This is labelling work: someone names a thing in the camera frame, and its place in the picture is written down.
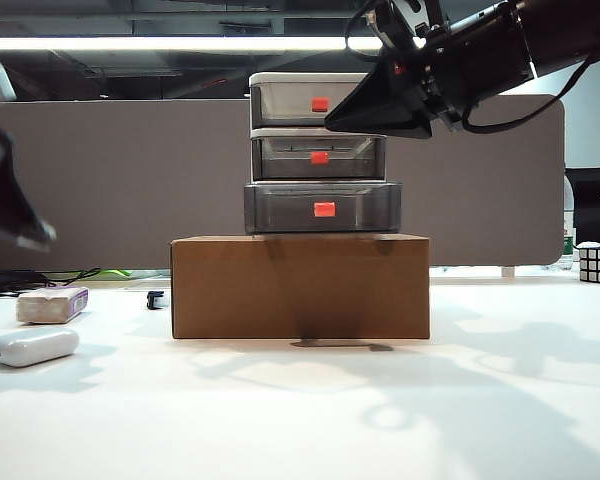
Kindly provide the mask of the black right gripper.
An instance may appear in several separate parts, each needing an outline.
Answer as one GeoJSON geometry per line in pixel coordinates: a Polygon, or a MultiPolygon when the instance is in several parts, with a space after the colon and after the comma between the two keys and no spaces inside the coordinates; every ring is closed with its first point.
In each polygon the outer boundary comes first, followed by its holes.
{"type": "Polygon", "coordinates": [[[425,140],[431,122],[464,126],[477,104],[532,78],[531,56],[514,2],[456,23],[427,1],[414,26],[397,1],[379,4],[380,62],[326,117],[335,132],[425,140]]]}

